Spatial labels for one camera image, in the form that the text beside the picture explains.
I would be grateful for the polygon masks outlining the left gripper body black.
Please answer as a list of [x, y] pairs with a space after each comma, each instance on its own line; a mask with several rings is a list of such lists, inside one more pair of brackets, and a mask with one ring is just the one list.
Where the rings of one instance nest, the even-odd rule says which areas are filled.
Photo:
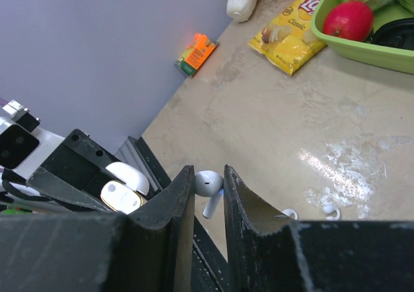
[[107, 182], [116, 179], [105, 167], [118, 161], [84, 132], [75, 129], [40, 167], [102, 201], [101, 189]]

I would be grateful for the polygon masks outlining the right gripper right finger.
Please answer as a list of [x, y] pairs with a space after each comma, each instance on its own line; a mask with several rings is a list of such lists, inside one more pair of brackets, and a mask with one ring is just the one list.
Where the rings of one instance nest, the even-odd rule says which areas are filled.
[[224, 168], [232, 291], [412, 291], [412, 221], [297, 221]]

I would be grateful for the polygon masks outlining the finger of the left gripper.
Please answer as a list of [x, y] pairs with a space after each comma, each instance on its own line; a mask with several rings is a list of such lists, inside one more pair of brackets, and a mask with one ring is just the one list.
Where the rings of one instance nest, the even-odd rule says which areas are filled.
[[42, 196], [52, 199], [73, 212], [113, 212], [97, 197], [78, 190], [42, 167], [28, 178], [27, 184]]

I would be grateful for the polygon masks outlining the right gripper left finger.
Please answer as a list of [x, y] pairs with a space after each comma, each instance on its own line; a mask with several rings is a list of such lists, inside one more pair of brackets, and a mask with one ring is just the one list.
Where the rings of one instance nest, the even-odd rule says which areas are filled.
[[2, 291], [189, 291], [195, 172], [136, 212], [1, 217]]

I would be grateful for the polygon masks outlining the white earbud charging case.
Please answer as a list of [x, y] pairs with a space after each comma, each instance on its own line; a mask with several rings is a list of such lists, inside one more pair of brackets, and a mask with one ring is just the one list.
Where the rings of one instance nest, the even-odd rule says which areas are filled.
[[116, 177], [107, 182], [100, 192], [101, 200], [109, 208], [131, 214], [147, 202], [150, 185], [141, 171], [122, 162], [111, 163], [105, 169]]

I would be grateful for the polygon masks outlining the white stem earbud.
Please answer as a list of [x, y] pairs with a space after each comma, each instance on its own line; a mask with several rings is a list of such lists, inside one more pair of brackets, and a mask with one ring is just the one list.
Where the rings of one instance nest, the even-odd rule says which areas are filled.
[[206, 219], [211, 219], [223, 196], [224, 179], [217, 172], [203, 170], [195, 174], [195, 193], [209, 200], [203, 210], [202, 215]]

